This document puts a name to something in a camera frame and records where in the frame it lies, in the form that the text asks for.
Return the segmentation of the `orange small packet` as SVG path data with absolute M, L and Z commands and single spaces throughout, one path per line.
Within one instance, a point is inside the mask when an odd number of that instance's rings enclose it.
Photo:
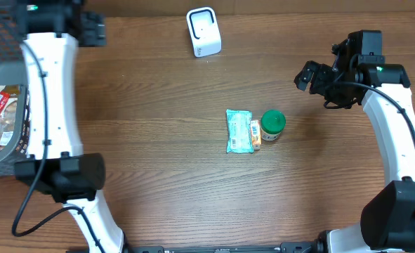
M 261 126 L 260 122 L 257 119 L 251 120 L 251 143 L 254 150 L 261 149 Z

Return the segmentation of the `teal wet wipes packet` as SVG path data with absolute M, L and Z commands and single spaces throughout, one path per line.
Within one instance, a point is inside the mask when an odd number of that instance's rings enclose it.
M 247 110 L 226 110 L 228 125 L 227 153 L 253 153 L 251 141 L 252 112 Z

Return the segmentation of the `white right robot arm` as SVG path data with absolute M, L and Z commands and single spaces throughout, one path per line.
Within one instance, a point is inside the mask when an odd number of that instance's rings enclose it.
M 336 108 L 362 106 L 376 136 L 386 183 L 355 225 L 323 232 L 311 250 L 415 252 L 415 113 L 405 68 L 347 62 L 335 71 L 308 61 L 294 82 Z

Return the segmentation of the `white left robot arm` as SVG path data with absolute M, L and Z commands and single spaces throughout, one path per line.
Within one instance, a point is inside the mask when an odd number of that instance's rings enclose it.
M 73 216 L 90 252 L 128 252 L 103 193 L 103 156 L 84 152 L 77 127 L 77 52 L 106 44 L 104 18 L 79 0 L 18 1 L 15 23 L 31 112 L 27 159 L 15 164 L 15 177 Z

